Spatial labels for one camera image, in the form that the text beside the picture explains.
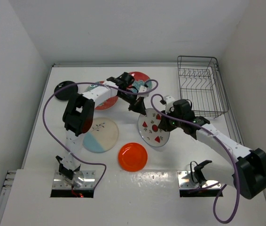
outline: plate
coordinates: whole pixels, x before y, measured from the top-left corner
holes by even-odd
[[[118,140],[117,124],[109,118],[95,118],[85,134],[83,146],[93,153],[103,153],[114,147]]]
[[[85,92],[91,91],[94,88],[98,87],[98,85],[90,85],[87,87],[87,89],[85,90]],[[97,111],[103,111],[103,110],[107,110],[108,108],[111,108],[118,100],[118,97],[111,97],[108,100],[105,100],[103,103],[99,104],[95,110]]]
[[[143,86],[147,80],[150,80],[150,77],[147,76],[146,74],[142,73],[142,72],[129,72],[129,74],[132,75],[135,79],[132,86],[137,88],[137,90],[136,89],[130,89],[133,93],[137,93],[139,88],[141,86]],[[147,86],[149,87],[149,89],[152,89],[152,82],[148,82]]]
[[[170,138],[170,132],[158,129],[161,115],[153,108],[146,109],[147,115],[140,115],[138,118],[138,130],[142,139],[150,146],[162,147]]]
[[[118,153],[118,163],[129,172],[142,170],[148,161],[146,149],[138,143],[124,145]]]

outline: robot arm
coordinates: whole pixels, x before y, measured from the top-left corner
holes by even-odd
[[[135,88],[131,86],[133,82],[134,77],[132,75],[123,73],[117,78],[108,78],[103,83],[104,86],[98,86],[91,91],[82,94],[76,93],[71,96],[63,114],[64,127],[66,128],[66,146],[71,150],[71,153],[77,156],[81,151],[84,136],[93,123],[94,109],[105,100],[118,96],[130,104],[129,111],[146,114],[143,100],[148,94],[138,96],[130,94],[133,92],[128,88]],[[108,86],[129,93],[123,93]],[[145,92],[146,90],[146,87],[141,86],[138,92]],[[75,160],[66,150],[63,158],[57,156],[56,159],[59,162],[59,172],[72,180],[74,172],[80,169],[80,162]]]
[[[218,131],[206,118],[201,116],[195,117],[195,113],[192,111],[192,103],[189,103],[188,100],[181,99],[176,101],[173,97],[166,96],[161,103],[165,105],[165,111],[162,111],[162,113],[200,125],[202,128],[209,130],[213,135],[208,134],[204,129],[174,121],[164,116],[162,116],[158,126],[159,129],[172,131],[175,128],[182,128],[186,134],[208,145],[232,164],[227,152],[214,138],[217,137],[226,146],[235,160],[240,179],[241,195],[247,199],[252,199],[266,188],[266,153],[263,150],[258,148],[253,151],[242,146]],[[200,185],[206,180],[217,180],[220,183],[235,187],[233,174],[232,166],[219,166],[210,160],[205,160],[195,166],[193,172]]]

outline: rack wire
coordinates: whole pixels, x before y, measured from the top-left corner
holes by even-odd
[[[177,64],[180,98],[193,103],[196,116],[216,118],[229,110],[215,57],[179,56]]]

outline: orange plate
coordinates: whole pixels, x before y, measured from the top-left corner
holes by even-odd
[[[129,172],[142,170],[148,161],[146,149],[138,143],[124,145],[118,153],[120,166]]]

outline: wire basket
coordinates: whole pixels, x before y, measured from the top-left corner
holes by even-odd
[[[177,64],[180,98],[193,103],[196,116],[216,118],[229,110],[216,58],[179,56]]]

